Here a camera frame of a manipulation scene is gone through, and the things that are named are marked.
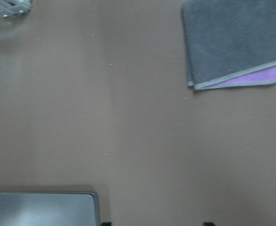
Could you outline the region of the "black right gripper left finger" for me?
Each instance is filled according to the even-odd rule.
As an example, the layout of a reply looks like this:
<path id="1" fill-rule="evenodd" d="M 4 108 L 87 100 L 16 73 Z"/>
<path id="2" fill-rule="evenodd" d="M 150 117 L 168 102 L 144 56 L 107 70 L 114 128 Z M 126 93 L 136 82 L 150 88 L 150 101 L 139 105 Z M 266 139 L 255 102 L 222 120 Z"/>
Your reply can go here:
<path id="1" fill-rule="evenodd" d="M 111 226 L 111 222 L 103 222 L 101 226 Z"/>

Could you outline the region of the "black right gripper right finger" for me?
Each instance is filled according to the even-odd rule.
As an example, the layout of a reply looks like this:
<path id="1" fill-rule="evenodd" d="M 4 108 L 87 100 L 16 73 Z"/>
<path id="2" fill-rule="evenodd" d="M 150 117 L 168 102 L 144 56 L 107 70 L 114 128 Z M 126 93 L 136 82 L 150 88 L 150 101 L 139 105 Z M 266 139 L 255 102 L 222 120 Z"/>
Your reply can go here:
<path id="1" fill-rule="evenodd" d="M 203 226 L 216 226 L 213 222 L 204 222 Z"/>

